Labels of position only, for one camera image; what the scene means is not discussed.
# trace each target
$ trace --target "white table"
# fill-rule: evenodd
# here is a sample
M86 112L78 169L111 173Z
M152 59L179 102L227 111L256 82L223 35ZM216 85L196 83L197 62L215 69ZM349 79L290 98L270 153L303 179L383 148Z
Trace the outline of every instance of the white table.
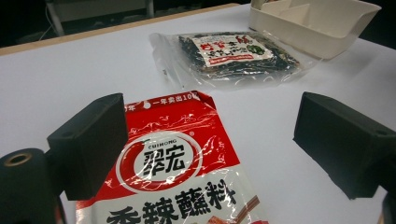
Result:
M151 33L248 29L249 5L0 56L0 154L38 147L85 105L122 92L125 103L178 92L158 74ZM385 191L350 201L293 141L301 95L333 97L396 130L396 50L358 39L307 75L271 88L207 91L270 223L375 224ZM74 203L63 196L69 223Z

